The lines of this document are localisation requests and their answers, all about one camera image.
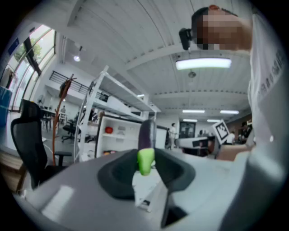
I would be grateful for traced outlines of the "long ceiling lamp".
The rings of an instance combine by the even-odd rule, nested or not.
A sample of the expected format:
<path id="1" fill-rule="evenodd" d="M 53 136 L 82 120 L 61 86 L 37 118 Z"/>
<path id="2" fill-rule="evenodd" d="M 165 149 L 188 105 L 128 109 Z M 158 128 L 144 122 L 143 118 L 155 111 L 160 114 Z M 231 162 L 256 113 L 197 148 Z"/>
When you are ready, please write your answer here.
<path id="1" fill-rule="evenodd" d="M 199 68 L 230 68 L 231 59 L 228 58 L 196 58 L 179 60 L 176 62 L 177 70 Z"/>

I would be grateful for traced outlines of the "black mesh office chair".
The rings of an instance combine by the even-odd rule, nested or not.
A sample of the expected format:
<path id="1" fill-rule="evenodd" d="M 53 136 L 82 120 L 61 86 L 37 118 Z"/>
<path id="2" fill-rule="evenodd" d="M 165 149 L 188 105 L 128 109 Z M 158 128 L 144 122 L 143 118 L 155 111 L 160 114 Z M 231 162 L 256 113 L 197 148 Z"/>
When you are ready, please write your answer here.
<path id="1" fill-rule="evenodd" d="M 21 116 L 14 119 L 10 126 L 13 143 L 30 174 L 33 189 L 64 170 L 63 158 L 72 156 L 71 152 L 55 152 L 59 157 L 58 165 L 48 165 L 40 118 L 40 107 L 34 102 L 23 99 Z"/>

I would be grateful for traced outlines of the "dark bag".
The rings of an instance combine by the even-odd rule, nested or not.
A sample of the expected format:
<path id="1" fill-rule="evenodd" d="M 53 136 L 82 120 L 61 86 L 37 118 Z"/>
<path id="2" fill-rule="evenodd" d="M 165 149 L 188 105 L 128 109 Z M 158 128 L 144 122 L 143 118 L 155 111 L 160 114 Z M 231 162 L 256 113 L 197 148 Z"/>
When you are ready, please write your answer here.
<path id="1" fill-rule="evenodd" d="M 67 95 L 67 92 L 70 88 L 71 80 L 66 80 L 61 86 L 60 86 L 60 93 L 59 98 L 65 98 Z"/>

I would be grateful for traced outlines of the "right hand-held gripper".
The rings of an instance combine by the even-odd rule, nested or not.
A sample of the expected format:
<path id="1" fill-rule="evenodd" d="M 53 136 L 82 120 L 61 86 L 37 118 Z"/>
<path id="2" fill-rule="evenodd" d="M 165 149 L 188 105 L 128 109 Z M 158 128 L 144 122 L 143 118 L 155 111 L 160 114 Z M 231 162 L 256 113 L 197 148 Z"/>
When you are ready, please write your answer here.
<path id="1" fill-rule="evenodd" d="M 226 142 L 229 136 L 229 130 L 224 120 L 220 120 L 219 122 L 212 125 L 214 130 L 214 134 L 219 142 L 219 144 L 223 144 Z"/>

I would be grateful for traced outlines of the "purple eggplant with green stem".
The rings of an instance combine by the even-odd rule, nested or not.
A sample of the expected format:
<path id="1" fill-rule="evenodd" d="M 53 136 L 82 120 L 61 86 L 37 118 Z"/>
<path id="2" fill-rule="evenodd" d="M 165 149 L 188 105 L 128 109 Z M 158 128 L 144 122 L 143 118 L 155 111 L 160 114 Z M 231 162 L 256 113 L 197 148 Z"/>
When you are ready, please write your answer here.
<path id="1" fill-rule="evenodd" d="M 148 176 L 155 159 L 156 124 L 146 120 L 141 124 L 138 140 L 137 162 L 142 176 Z"/>

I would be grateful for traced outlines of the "large glass window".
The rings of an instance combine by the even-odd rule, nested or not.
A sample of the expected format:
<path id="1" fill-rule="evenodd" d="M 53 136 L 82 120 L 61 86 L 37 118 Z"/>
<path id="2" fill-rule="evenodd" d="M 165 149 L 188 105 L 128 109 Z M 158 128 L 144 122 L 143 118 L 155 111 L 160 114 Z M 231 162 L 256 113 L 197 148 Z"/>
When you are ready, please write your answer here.
<path id="1" fill-rule="evenodd" d="M 55 54 L 56 32 L 41 25 L 33 29 L 11 57 L 7 68 L 13 79 L 8 89 L 12 92 L 9 109 L 17 111 L 22 99 L 30 99 L 42 71 Z"/>

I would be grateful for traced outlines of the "wooden platform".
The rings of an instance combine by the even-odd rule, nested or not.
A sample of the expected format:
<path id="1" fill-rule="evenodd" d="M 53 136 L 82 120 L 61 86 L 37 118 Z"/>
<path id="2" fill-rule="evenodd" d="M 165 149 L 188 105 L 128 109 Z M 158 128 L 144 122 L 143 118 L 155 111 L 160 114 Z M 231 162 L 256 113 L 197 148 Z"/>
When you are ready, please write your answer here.
<path id="1" fill-rule="evenodd" d="M 12 192 L 22 188 L 27 169 L 21 158 L 0 150 L 0 172 Z"/>

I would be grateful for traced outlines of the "white metal shelf rack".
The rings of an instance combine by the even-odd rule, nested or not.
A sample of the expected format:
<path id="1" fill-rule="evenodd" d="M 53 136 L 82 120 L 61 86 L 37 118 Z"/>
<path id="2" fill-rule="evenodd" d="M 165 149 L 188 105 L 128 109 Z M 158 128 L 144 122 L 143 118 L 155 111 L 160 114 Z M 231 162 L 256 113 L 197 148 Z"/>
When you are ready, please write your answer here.
<path id="1" fill-rule="evenodd" d="M 91 131 L 89 128 L 89 115 L 93 107 L 104 112 L 112 113 L 119 117 L 144 121 L 149 113 L 156 119 L 158 108 L 143 100 L 132 92 L 120 81 L 112 77 L 105 66 L 99 76 L 90 84 L 80 107 L 79 117 L 76 123 L 76 135 L 74 141 L 74 163 L 80 160 L 84 151 L 85 136 Z"/>

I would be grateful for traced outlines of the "brown wooden coat rack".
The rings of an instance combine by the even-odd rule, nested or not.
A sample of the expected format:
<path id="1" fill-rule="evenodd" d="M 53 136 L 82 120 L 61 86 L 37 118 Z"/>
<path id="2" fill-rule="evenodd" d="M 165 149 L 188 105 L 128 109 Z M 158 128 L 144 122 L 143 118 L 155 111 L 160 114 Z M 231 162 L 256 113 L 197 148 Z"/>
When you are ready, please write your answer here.
<path id="1" fill-rule="evenodd" d="M 75 80 L 74 78 L 74 74 L 71 75 L 71 77 L 68 79 L 71 80 L 71 82 L 73 80 Z M 59 114 L 59 110 L 61 107 L 61 102 L 64 100 L 65 98 L 60 98 L 58 106 L 56 108 L 56 114 L 53 120 L 53 136 L 52 136 L 52 157 L 53 157 L 53 165 L 56 165 L 56 159 L 55 159 L 55 139 L 56 139 L 56 126 L 58 125 L 58 114 Z"/>

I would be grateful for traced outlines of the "person's white printed shirt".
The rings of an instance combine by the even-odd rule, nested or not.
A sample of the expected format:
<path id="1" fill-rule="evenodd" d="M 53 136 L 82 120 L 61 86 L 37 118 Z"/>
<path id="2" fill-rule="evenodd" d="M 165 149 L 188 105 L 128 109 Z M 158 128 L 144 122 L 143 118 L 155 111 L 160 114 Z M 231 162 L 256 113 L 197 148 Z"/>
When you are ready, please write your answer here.
<path id="1" fill-rule="evenodd" d="M 252 16 L 251 79 L 248 100 L 256 145 L 289 137 L 289 60 L 272 26 Z"/>

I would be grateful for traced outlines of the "person's right forearm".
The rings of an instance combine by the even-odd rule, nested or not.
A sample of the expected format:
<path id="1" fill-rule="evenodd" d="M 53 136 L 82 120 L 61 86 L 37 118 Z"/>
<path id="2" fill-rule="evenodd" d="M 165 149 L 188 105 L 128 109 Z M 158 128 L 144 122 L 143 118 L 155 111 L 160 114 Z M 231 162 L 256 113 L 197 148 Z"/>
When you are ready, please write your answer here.
<path id="1" fill-rule="evenodd" d="M 250 151 L 245 144 L 242 145 L 222 145 L 220 152 L 218 153 L 217 159 L 224 161 L 234 161 L 235 157 L 240 152 Z"/>

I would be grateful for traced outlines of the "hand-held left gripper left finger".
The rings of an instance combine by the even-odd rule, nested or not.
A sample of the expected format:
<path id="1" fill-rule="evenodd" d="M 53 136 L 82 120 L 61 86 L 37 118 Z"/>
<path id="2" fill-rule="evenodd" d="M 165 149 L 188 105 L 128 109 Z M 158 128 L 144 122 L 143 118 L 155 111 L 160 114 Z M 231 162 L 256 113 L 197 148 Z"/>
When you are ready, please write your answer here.
<path id="1" fill-rule="evenodd" d="M 39 231 L 138 231 L 136 150 L 70 166 L 17 203 Z"/>

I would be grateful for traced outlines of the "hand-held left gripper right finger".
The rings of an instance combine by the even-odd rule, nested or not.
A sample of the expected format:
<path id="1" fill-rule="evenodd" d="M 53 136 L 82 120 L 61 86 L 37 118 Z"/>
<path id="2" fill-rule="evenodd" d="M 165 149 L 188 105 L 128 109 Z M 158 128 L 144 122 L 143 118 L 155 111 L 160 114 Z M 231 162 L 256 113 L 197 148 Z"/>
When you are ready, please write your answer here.
<path id="1" fill-rule="evenodd" d="M 246 152 L 234 161 L 156 149 L 156 168 L 168 189 L 161 231 L 223 231 L 222 222 L 241 184 Z"/>

